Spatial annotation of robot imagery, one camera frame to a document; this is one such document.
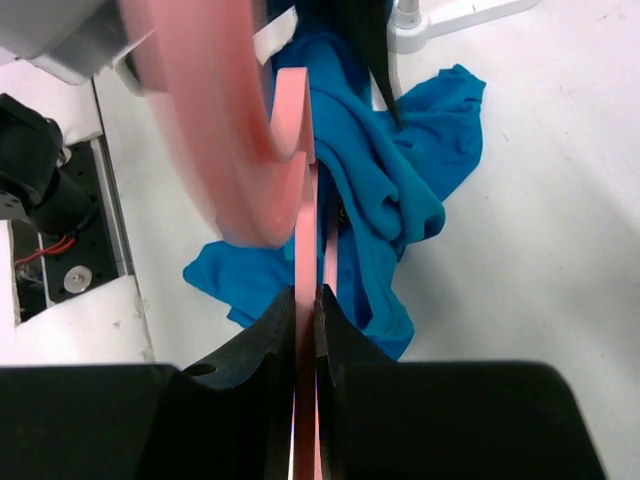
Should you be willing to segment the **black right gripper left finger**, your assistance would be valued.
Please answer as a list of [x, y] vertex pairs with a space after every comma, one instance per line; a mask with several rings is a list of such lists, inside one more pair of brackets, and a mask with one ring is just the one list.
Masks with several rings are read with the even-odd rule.
[[185, 369], [3, 369], [2, 477], [286, 478], [294, 329], [285, 288], [252, 326]]

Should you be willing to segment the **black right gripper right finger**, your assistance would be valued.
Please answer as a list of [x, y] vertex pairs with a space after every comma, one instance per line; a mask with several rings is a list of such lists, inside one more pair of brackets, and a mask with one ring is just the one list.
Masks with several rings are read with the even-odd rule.
[[398, 362], [321, 287], [314, 308], [327, 479], [601, 479], [568, 383], [528, 361]]

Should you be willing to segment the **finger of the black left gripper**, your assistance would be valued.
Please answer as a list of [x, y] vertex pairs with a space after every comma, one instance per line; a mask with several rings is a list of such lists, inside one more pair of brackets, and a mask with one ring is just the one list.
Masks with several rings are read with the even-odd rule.
[[347, 0], [341, 7], [348, 42], [372, 75], [391, 118], [400, 128], [387, 36], [392, 8], [393, 2], [385, 0]]

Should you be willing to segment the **pink hanger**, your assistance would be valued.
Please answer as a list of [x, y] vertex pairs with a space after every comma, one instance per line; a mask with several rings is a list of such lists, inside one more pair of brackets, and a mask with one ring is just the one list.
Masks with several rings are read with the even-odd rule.
[[150, 39], [141, 67], [167, 92], [174, 161], [202, 215], [243, 245], [292, 243], [295, 293], [293, 475], [322, 475], [313, 309], [317, 184], [306, 69], [262, 84], [250, 1], [125, 1], [128, 31]]

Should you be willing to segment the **blue t shirt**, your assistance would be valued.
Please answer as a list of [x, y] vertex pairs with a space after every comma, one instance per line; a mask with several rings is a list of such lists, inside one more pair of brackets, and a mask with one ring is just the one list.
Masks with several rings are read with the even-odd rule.
[[391, 118], [370, 73], [327, 30], [295, 30], [271, 59], [310, 77], [319, 162], [318, 226], [338, 217], [337, 299], [347, 319], [389, 357], [414, 335], [394, 293], [397, 263], [410, 244], [436, 236], [444, 200], [478, 166], [485, 84], [461, 65], [395, 96]]

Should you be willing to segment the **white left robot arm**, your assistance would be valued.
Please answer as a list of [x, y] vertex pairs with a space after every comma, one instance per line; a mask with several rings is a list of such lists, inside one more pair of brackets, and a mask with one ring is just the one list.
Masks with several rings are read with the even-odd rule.
[[[327, 30], [341, 38], [370, 73], [395, 123], [400, 122], [388, 56], [391, 1], [252, 1], [256, 31], [293, 7], [297, 32]], [[79, 84], [115, 60], [153, 27], [135, 1], [133, 27], [123, 1], [3, 1], [1, 47], [69, 84]]]

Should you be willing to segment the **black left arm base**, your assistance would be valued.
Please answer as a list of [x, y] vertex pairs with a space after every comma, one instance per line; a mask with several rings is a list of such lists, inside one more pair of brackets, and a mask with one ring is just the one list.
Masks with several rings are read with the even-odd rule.
[[13, 235], [19, 320], [126, 274], [98, 141], [1, 96], [1, 217]]

